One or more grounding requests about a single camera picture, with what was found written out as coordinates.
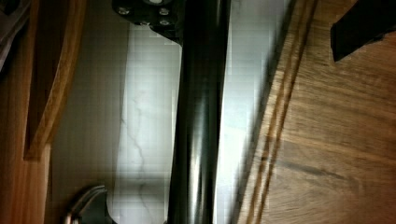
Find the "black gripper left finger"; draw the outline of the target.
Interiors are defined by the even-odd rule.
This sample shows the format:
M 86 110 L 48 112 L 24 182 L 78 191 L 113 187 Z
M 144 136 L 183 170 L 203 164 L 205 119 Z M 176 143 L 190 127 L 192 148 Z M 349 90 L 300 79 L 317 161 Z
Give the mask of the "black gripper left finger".
M 183 44 L 185 0 L 112 0 L 112 8 L 130 23 Z

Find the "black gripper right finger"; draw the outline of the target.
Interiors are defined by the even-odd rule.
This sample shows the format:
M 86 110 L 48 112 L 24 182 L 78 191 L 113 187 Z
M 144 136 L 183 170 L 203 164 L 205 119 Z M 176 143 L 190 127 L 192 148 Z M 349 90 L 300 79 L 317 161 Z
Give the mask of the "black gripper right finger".
M 395 31 L 396 0 L 358 0 L 331 28 L 335 62 Z

